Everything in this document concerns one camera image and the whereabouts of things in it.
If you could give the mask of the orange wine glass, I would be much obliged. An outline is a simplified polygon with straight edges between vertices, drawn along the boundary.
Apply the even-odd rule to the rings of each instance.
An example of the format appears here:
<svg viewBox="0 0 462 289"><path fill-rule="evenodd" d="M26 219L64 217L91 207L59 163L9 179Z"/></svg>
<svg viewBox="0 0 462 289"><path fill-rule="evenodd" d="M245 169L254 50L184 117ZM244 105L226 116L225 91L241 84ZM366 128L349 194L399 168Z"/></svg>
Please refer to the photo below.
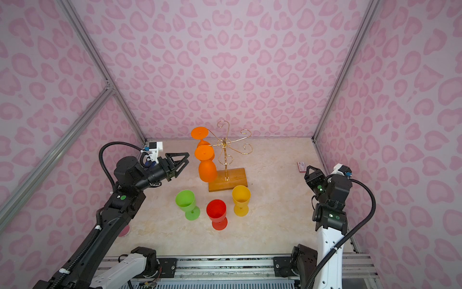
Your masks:
<svg viewBox="0 0 462 289"><path fill-rule="evenodd" d="M205 138L208 137L208 134L209 130L203 126L198 126L191 131L191 137L199 141L197 147L210 145L210 143L205 140Z"/></svg>
<svg viewBox="0 0 462 289"><path fill-rule="evenodd" d="M218 176L216 165L213 162L214 149L208 145L198 146L195 150L195 157L200 161L199 177L203 182L211 183Z"/></svg>

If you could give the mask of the orange wine glass front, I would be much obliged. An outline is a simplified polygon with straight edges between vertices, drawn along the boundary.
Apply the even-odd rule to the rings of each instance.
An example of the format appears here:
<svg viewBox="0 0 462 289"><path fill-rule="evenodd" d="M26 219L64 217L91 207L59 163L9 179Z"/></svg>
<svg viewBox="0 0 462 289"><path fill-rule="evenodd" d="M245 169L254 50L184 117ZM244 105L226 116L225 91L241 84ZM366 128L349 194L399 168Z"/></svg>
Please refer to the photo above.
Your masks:
<svg viewBox="0 0 462 289"><path fill-rule="evenodd" d="M214 149L208 145L198 146L195 150L195 157L200 161L199 177L203 182L211 183L218 176L216 165L213 162Z"/></svg>

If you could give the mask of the green plastic wine glass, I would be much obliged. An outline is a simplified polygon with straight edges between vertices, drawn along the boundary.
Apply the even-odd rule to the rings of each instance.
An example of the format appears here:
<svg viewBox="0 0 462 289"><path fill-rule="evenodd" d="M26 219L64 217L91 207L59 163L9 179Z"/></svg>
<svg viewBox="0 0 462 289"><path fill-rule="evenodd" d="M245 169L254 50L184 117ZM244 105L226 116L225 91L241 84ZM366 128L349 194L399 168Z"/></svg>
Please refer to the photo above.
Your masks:
<svg viewBox="0 0 462 289"><path fill-rule="evenodd" d="M196 204L196 196L191 190L180 191L175 198L176 205L185 213L187 220L197 220L200 208Z"/></svg>

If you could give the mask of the red plastic wine glass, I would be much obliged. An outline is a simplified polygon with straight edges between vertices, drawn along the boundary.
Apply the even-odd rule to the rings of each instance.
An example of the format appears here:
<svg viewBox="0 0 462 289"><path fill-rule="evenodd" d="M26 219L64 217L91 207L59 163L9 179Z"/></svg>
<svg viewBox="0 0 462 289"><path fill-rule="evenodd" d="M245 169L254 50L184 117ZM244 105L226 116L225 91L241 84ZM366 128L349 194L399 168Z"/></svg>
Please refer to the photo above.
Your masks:
<svg viewBox="0 0 462 289"><path fill-rule="evenodd" d="M222 231L226 228L228 222L226 218L227 207L220 199L214 199L206 208L206 213L212 221L212 227L217 231Z"/></svg>

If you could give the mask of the yellow plastic wine glass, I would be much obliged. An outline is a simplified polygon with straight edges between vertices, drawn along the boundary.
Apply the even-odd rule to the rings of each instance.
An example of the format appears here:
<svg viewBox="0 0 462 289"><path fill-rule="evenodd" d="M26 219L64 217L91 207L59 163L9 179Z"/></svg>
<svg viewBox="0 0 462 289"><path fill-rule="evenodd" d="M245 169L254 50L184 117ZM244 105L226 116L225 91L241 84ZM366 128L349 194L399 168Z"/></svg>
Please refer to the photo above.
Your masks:
<svg viewBox="0 0 462 289"><path fill-rule="evenodd" d="M244 185L237 185L232 190L234 202L234 213L239 217L244 217L249 213L249 202L251 199L250 190Z"/></svg>

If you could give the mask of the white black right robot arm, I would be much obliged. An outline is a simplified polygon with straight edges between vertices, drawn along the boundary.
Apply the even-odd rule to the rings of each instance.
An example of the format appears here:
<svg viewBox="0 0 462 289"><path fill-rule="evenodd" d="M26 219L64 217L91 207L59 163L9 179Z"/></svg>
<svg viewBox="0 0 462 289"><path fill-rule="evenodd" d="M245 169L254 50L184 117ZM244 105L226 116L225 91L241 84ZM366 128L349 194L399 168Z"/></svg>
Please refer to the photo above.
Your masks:
<svg viewBox="0 0 462 289"><path fill-rule="evenodd" d="M314 193L317 203L312 216L317 233L318 249L302 244L295 246L289 258L273 258L276 277L298 276L300 289L342 288L343 245L348 220L345 203L353 183L349 167L337 164L331 175L307 166L305 182Z"/></svg>

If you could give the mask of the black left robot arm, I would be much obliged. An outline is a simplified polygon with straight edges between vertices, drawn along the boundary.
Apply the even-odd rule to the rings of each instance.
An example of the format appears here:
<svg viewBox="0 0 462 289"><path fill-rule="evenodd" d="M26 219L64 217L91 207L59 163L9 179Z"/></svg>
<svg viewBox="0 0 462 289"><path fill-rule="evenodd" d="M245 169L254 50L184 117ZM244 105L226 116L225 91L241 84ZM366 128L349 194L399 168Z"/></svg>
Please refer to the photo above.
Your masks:
<svg viewBox="0 0 462 289"><path fill-rule="evenodd" d="M115 167L117 188L97 210L96 225L77 251L50 280L39 280L35 289L89 289L97 268L116 238L129 225L146 199L144 191L177 178L189 163L190 154L167 153L149 169L136 157L124 157Z"/></svg>

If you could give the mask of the wooden rack base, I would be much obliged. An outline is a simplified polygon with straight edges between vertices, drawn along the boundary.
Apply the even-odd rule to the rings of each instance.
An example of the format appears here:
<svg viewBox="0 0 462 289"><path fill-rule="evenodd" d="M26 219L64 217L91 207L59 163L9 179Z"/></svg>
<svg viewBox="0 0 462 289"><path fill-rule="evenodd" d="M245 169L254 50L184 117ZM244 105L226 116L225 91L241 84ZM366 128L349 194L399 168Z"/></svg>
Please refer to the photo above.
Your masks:
<svg viewBox="0 0 462 289"><path fill-rule="evenodd" d="M232 190L238 185L248 186L245 168L222 170L217 173L217 178L208 185L209 192Z"/></svg>

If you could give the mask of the small pink white box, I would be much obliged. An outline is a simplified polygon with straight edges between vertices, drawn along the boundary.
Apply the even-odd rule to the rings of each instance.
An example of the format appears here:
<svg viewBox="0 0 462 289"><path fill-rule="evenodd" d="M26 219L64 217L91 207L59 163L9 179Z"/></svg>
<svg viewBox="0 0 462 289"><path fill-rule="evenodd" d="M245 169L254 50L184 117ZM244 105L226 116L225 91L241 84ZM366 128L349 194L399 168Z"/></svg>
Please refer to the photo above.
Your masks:
<svg viewBox="0 0 462 289"><path fill-rule="evenodd" d="M304 162L299 161L299 162L297 163L297 166L298 166L298 170L299 170L300 173L306 173L307 167L306 167L306 165L305 165Z"/></svg>

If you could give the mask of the pink white tape roll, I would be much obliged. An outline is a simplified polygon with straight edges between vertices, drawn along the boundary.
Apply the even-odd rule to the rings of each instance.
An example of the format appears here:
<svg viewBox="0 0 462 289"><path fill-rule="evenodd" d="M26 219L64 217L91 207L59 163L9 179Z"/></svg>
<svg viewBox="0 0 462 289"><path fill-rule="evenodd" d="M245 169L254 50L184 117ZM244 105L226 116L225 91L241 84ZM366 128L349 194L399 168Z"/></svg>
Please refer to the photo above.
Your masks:
<svg viewBox="0 0 462 289"><path fill-rule="evenodd" d="M122 237L127 236L130 233L130 230L131 230L130 225L125 226L120 232L120 234L118 235L118 237L122 238Z"/></svg>

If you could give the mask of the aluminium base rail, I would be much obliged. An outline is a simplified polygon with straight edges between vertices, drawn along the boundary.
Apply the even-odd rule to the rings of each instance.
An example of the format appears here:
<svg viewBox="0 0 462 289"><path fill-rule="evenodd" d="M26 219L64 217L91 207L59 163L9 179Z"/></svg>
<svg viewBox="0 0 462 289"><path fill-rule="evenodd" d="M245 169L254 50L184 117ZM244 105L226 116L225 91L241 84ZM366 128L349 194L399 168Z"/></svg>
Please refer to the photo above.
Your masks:
<svg viewBox="0 0 462 289"><path fill-rule="evenodd" d="M95 278L103 281L109 270L128 264L125 254L108 256ZM290 255L199 255L159 256L160 277L121 281L120 289L301 289L300 277L290 268ZM337 289L383 289L368 254L345 253L342 281Z"/></svg>

